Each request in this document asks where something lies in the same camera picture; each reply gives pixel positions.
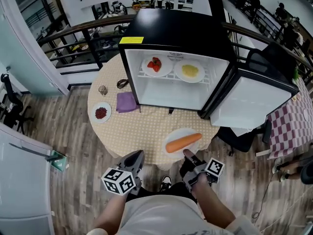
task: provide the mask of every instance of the refrigerator shelf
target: refrigerator shelf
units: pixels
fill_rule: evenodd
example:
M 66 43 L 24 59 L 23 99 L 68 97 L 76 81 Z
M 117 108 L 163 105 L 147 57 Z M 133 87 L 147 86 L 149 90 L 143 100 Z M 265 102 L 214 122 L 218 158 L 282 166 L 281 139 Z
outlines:
M 208 84 L 210 85 L 210 79 L 209 79 L 209 72 L 204 69 L 205 75 L 204 75 L 204 79 L 201 80 L 199 83 L 200 84 Z M 161 76 L 161 77 L 152 77 L 147 75 L 142 68 L 139 68 L 139 72 L 138 72 L 138 77 L 146 77 L 146 78 L 156 78 L 156 79 L 168 79 L 168 80 L 177 80 L 177 81 L 182 81 L 180 78 L 178 78 L 174 72 L 174 69 L 172 69 L 172 71 L 167 74 L 166 76 Z

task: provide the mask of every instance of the beige tablecloth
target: beige tablecloth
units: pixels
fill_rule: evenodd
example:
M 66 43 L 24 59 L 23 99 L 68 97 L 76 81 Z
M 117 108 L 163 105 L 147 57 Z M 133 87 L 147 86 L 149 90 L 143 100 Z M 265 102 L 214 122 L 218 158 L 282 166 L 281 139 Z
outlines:
M 145 151 L 146 163 L 171 164 L 177 159 L 169 158 L 161 151 L 162 141 L 169 133 L 183 127 L 190 127 L 202 133 L 200 150 L 209 146 L 219 128 L 211 126 L 209 120 L 200 119 L 197 112 L 175 109 L 170 116 L 168 108 L 141 106 L 141 113 L 139 110 L 118 113 L 116 111 L 116 94 L 129 92 L 131 88 L 130 85 L 127 85 L 118 89 L 116 83 L 120 79 L 126 78 L 121 56 L 117 55 L 104 64 L 92 83 L 88 95 L 89 119 L 95 133 L 107 149 L 122 157 L 132 151 L 142 149 Z M 98 92 L 101 85 L 108 88 L 109 92 L 105 96 Z M 95 123 L 90 118 L 90 112 L 93 106 L 101 101 L 111 105 L 112 115 L 105 123 Z

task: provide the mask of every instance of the plate with carrot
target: plate with carrot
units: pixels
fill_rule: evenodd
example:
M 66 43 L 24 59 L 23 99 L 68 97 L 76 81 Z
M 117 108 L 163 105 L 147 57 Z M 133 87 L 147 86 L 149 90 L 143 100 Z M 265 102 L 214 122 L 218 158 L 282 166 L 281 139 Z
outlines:
M 199 149 L 201 133 L 192 128 L 181 128 L 171 132 L 162 143 L 162 151 L 170 158 L 183 159 L 184 149 L 189 149 L 196 154 Z
M 173 63 L 163 55 L 149 55 L 141 63 L 141 68 L 148 76 L 162 77 L 173 70 Z

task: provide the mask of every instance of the sneaker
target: sneaker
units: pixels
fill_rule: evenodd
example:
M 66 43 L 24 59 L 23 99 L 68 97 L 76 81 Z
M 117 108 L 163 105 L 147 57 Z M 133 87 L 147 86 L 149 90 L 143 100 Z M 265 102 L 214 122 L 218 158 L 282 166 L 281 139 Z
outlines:
M 272 173 L 275 174 L 278 172 L 277 170 L 277 166 L 280 165 L 282 163 L 282 159 L 281 158 L 277 158 L 275 159 L 275 162 L 274 162 L 274 166 L 272 168 Z
M 171 188 L 171 186 L 172 179 L 170 178 L 170 176 L 164 176 L 164 178 L 162 179 L 160 191 L 168 190 L 169 188 Z
M 279 181 L 280 181 L 280 182 L 283 182 L 283 181 L 285 181 L 285 180 L 286 180 L 286 177 L 285 177 L 285 174 L 283 174 L 283 175 L 280 177 Z

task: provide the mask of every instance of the purple napkin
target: purple napkin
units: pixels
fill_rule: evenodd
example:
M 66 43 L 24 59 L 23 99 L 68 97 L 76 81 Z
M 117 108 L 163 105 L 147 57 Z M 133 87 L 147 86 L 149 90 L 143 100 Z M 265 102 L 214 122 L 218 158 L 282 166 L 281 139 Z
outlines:
M 131 112 L 139 108 L 136 104 L 132 92 L 122 92 L 117 94 L 116 111 L 118 113 Z

